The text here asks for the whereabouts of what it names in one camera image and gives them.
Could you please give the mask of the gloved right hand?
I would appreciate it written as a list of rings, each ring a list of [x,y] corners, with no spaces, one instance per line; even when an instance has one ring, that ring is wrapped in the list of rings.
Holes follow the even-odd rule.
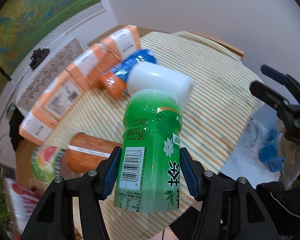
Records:
[[[300,175],[300,145],[285,138],[286,129],[280,119],[276,122],[276,130],[279,132],[278,155],[280,158],[285,158],[279,181],[283,183],[286,190],[290,190]]]

